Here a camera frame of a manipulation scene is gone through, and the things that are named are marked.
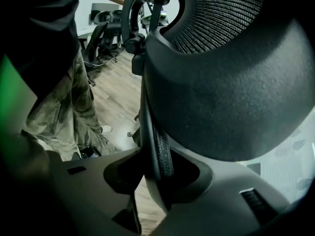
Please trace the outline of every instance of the wooden floor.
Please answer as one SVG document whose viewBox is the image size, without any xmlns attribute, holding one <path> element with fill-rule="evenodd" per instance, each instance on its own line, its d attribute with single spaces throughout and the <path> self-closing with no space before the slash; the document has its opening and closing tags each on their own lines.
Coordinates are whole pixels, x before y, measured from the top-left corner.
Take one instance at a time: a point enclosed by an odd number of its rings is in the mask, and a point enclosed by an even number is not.
<svg viewBox="0 0 315 236">
<path fill-rule="evenodd" d="M 140 107 L 141 77 L 131 73 L 131 59 L 132 55 L 122 52 L 117 63 L 110 61 L 100 72 L 89 73 L 96 83 L 93 92 L 99 121 L 113 127 L 107 139 L 121 150 L 136 147 L 127 132 L 137 129 L 134 117 Z M 136 203 L 142 234 L 148 235 L 165 214 L 151 199 L 144 179 L 136 190 Z"/>
</svg>

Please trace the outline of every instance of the black shirt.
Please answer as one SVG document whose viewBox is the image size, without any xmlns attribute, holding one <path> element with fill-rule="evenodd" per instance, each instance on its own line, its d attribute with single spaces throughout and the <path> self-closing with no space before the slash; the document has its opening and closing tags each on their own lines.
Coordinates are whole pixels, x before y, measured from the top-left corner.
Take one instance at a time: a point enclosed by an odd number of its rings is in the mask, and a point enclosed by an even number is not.
<svg viewBox="0 0 315 236">
<path fill-rule="evenodd" d="M 70 69 L 79 50 L 74 21 L 78 0 L 7 1 L 4 51 L 38 104 Z"/>
</svg>

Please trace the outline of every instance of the shoe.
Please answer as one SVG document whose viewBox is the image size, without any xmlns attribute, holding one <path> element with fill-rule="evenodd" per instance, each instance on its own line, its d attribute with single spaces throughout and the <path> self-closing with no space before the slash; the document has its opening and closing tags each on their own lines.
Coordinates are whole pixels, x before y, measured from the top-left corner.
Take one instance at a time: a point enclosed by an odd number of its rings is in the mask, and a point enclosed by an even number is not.
<svg viewBox="0 0 315 236">
<path fill-rule="evenodd" d="M 112 132 L 112 127 L 109 126 L 109 125 L 104 125 L 104 126 L 101 126 L 102 128 L 102 132 L 101 132 L 101 135 L 107 135 L 109 134 L 110 132 Z"/>
</svg>

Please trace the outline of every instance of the chair leg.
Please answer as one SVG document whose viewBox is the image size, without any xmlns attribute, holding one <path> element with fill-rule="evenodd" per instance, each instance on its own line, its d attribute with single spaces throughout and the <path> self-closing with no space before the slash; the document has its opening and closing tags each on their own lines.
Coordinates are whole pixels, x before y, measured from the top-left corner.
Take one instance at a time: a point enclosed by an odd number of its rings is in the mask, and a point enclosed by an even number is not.
<svg viewBox="0 0 315 236">
<path fill-rule="evenodd" d="M 92 87 L 95 87 L 95 81 L 93 79 L 90 78 L 90 76 L 88 75 L 88 81 L 89 81 L 89 84 L 92 86 Z"/>
</svg>

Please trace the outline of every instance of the person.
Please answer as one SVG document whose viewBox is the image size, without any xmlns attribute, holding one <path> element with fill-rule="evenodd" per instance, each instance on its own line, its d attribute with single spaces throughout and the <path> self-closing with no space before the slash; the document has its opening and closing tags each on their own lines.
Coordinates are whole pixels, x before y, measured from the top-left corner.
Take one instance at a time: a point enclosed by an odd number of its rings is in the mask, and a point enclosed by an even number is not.
<svg viewBox="0 0 315 236">
<path fill-rule="evenodd" d="M 5 13 L 10 22 L 5 53 L 37 96 L 23 130 L 59 152 L 62 160 L 88 147 L 101 154 L 116 152 L 102 137 L 111 127 L 100 126 L 91 96 L 74 21 L 79 1 L 14 1 L 11 9 L 19 9 L 9 11 L 8 6 Z"/>
</svg>

